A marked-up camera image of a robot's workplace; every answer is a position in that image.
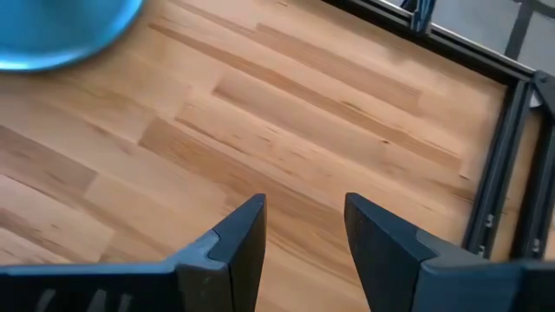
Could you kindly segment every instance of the blue plastic object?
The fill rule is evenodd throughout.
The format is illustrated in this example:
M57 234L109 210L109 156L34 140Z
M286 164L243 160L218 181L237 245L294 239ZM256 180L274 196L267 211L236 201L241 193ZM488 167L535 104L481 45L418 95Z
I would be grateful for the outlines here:
M42 71L106 48L144 0L0 0L0 71Z

